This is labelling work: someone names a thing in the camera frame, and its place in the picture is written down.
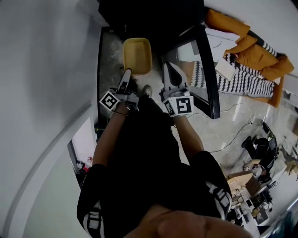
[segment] small item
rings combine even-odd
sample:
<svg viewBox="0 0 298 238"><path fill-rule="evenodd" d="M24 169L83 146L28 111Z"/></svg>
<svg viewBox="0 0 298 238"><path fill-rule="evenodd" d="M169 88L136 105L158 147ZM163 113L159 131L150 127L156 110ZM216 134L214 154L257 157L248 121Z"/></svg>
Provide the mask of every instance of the small item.
<svg viewBox="0 0 298 238"><path fill-rule="evenodd" d="M85 162L85 168L86 169L89 169L92 166L92 161L93 161L93 158L88 157L87 161Z"/></svg>
<svg viewBox="0 0 298 238"><path fill-rule="evenodd" d="M280 84L280 78L275 79L273 82L276 83L277 85L279 85Z"/></svg>
<svg viewBox="0 0 298 238"><path fill-rule="evenodd" d="M251 125L255 122L255 120L256 120L256 116L253 115L253 117L252 117L252 119L251 119Z"/></svg>
<svg viewBox="0 0 298 238"><path fill-rule="evenodd" d="M215 67L215 70L231 81L236 73L236 69L230 65L224 58L221 58Z"/></svg>
<svg viewBox="0 0 298 238"><path fill-rule="evenodd" d="M192 114L194 111L193 96L171 97L163 102L170 117Z"/></svg>
<svg viewBox="0 0 298 238"><path fill-rule="evenodd" d="M151 46L145 38L130 38L123 43L124 69L132 75L144 75L151 71Z"/></svg>
<svg viewBox="0 0 298 238"><path fill-rule="evenodd" d="M112 111L119 101L120 100L114 94L112 94L110 91L107 91L99 103L109 111Z"/></svg>

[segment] sleeve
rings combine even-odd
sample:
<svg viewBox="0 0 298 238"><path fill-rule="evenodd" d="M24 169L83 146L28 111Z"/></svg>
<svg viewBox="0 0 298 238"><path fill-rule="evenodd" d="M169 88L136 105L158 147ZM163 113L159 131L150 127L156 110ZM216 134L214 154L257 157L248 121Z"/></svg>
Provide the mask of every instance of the sleeve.
<svg viewBox="0 0 298 238"><path fill-rule="evenodd" d="M107 188L107 168L100 164L93 165L84 180L77 206L78 220L91 237L104 237L102 207Z"/></svg>
<svg viewBox="0 0 298 238"><path fill-rule="evenodd" d="M201 151L190 159L190 167L200 176L231 195L229 184L214 157L207 151Z"/></svg>

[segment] white paper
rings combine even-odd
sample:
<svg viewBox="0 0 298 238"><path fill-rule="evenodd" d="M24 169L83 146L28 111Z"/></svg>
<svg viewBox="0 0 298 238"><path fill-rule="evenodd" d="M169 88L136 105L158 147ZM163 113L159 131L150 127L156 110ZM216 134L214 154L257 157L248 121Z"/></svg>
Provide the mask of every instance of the white paper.
<svg viewBox="0 0 298 238"><path fill-rule="evenodd" d="M227 80L231 81L235 75L236 69L233 68L224 58L221 58L217 63L215 70L224 76Z"/></svg>
<svg viewBox="0 0 298 238"><path fill-rule="evenodd" d="M279 83L280 83L280 78L274 79L273 82L276 83L277 85L279 85Z"/></svg>

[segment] cable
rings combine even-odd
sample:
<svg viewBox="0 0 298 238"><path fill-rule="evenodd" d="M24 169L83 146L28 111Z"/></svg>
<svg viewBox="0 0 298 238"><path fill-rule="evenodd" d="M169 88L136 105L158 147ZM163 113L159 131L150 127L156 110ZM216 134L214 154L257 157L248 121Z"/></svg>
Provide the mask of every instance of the cable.
<svg viewBox="0 0 298 238"><path fill-rule="evenodd" d="M278 184L276 184L276 181L274 181L273 183L272 183L272 185L274 186L274 187L277 187L277 185L279 185L280 184L280 181L278 182Z"/></svg>
<svg viewBox="0 0 298 238"><path fill-rule="evenodd" d="M121 115L121 116L125 116L125 117L128 116L128 114L123 114L123 113L115 112L114 110L112 110L111 113L107 117L107 124L108 124L108 120L109 120L109 118L110 118L110 116L111 116L112 113L115 113L115 114L118 114L118 115Z"/></svg>
<svg viewBox="0 0 298 238"><path fill-rule="evenodd" d="M252 117L251 117L251 115L253 115L253 116L255 116L256 114L255 113L252 113L251 111L250 111L250 109L252 108L252 107L254 107L254 108L256 108L255 106L251 106L249 109L248 109L248 107L247 107L247 105L245 104L245 103L236 103L236 104L234 104L233 106L231 106L228 110L222 110L222 111L220 111L220 113L222 113L222 112L228 112L229 110L231 110L234 106L237 106L237 105L245 105L246 106L246 109L247 109L247 111L249 112L249 114L250 114L250 118L251 118L251 120L252 120ZM192 115L190 115L188 118L190 118L190 117L192 117L192 116L194 116L194 115L200 115L200 116L202 116L202 117L204 117L204 118L209 118L209 117L205 117L204 115L202 115L202 114L200 114L200 113L194 113L194 114L192 114Z"/></svg>
<svg viewBox="0 0 298 238"><path fill-rule="evenodd" d="M270 204L272 204L272 202L269 202L268 203L268 207L267 208L265 208L265 210L268 210L269 209L269 207L270 207Z"/></svg>
<svg viewBox="0 0 298 238"><path fill-rule="evenodd" d="M123 114L123 113L120 113L120 112L115 112L114 110L112 110L112 112L113 112L113 113L116 113L116 114L118 114L118 115L122 115L122 116L126 116L126 117L128 116L128 114Z"/></svg>
<svg viewBox="0 0 298 238"><path fill-rule="evenodd" d="M245 125L238 131L238 133L236 134L236 136L234 137L234 139L233 139L228 145L226 145L224 148L222 148L222 149L220 149L220 150L218 150L218 151L211 151L210 153L219 152L219 151L222 151L222 150L224 150L225 148L227 148L230 144L233 143L233 141L235 140L235 138L237 137L237 135L242 131L242 129L243 129L245 126L249 125L249 124L250 124L250 123L245 124Z"/></svg>

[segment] striped cloth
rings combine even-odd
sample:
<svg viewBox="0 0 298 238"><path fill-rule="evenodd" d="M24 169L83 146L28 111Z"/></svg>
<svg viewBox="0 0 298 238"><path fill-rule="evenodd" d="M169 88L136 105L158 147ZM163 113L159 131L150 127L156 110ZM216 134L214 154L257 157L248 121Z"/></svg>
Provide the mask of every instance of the striped cloth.
<svg viewBox="0 0 298 238"><path fill-rule="evenodd" d="M269 53L271 53L272 55L274 55L274 57L277 56L277 52L267 43L264 41L264 44L263 44L263 48L266 49Z"/></svg>
<svg viewBox="0 0 298 238"><path fill-rule="evenodd" d="M257 70L233 62L231 54L227 54L225 60L236 69L236 73L233 79L229 81L216 72L217 85L220 92L262 98L271 98L273 96L274 82L260 79L263 76ZM200 61L195 62L190 86L206 88L203 66Z"/></svg>

